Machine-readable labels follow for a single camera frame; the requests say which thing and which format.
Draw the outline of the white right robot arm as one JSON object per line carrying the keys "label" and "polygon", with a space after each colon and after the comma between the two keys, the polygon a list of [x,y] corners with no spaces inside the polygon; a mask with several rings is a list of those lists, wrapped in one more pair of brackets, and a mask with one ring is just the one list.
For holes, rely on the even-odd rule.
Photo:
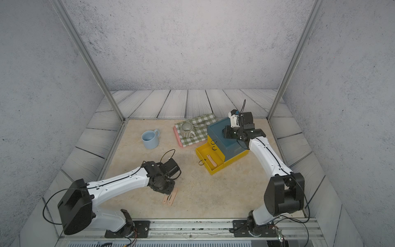
{"label": "white right robot arm", "polygon": [[226,139],[244,142],[242,147],[251,151],[269,178],[264,205],[249,213],[247,227],[253,236],[261,234],[271,223],[284,214],[292,214],[304,207],[304,177],[287,167],[269,144],[261,129],[226,126]]}

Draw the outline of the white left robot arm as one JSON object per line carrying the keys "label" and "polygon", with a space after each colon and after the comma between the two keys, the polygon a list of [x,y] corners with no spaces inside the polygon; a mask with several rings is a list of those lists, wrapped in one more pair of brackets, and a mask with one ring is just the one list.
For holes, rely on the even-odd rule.
{"label": "white left robot arm", "polygon": [[153,191],[171,195],[181,169],[174,159],[165,163],[143,162],[139,168],[109,179],[74,181],[58,203],[63,233],[74,235],[85,229],[102,229],[106,237],[129,237],[135,224],[127,210],[109,211],[101,205],[123,193],[150,187]]}

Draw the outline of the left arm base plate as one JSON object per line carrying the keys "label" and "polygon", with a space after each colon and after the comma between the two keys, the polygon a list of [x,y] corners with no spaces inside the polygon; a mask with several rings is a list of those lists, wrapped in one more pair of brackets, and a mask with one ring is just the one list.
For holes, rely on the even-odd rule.
{"label": "left arm base plate", "polygon": [[149,220],[138,220],[132,223],[127,222],[117,232],[106,230],[104,238],[148,238],[150,223],[151,221]]}

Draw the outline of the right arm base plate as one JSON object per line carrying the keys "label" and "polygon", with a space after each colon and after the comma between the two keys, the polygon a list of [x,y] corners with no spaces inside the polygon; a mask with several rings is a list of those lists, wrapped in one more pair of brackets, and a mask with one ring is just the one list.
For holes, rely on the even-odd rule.
{"label": "right arm base plate", "polygon": [[275,238],[277,233],[268,225],[254,225],[249,220],[234,220],[229,232],[236,238],[258,237],[258,238]]}

